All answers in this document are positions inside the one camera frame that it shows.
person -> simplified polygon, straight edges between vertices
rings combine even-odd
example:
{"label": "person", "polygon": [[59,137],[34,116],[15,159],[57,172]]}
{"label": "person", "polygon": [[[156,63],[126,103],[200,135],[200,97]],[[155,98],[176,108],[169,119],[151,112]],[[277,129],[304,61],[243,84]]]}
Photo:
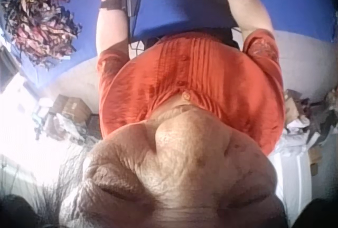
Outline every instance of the person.
{"label": "person", "polygon": [[104,139],[63,191],[61,225],[286,227],[267,158],[284,125],[273,27],[260,0],[227,1],[242,51],[199,30],[167,34],[130,60],[127,16],[102,0]]}

orange blouse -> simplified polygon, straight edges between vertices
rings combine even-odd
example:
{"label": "orange blouse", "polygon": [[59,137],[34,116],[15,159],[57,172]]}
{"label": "orange blouse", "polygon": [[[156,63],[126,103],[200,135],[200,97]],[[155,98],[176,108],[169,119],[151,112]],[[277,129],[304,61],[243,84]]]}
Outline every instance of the orange blouse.
{"label": "orange blouse", "polygon": [[278,49],[265,30],[253,32],[243,52],[198,32],[168,36],[133,60],[111,48],[100,54],[98,71],[104,137],[149,118],[179,93],[249,135],[266,155],[283,129]]}

pile of clothes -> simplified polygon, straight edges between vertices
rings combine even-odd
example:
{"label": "pile of clothes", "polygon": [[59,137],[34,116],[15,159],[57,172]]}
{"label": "pile of clothes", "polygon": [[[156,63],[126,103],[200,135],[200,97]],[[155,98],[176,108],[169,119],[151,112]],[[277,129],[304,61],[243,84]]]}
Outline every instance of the pile of clothes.
{"label": "pile of clothes", "polygon": [[74,24],[73,15],[61,6],[69,1],[1,0],[5,29],[34,66],[48,70],[76,51],[72,40],[82,27]]}

black wristband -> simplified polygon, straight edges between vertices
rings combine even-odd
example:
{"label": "black wristband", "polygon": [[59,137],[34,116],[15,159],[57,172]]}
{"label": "black wristband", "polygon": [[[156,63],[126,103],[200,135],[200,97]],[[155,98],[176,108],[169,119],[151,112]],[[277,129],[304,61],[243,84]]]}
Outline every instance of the black wristband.
{"label": "black wristband", "polygon": [[122,10],[122,0],[105,0],[101,2],[100,9]]}

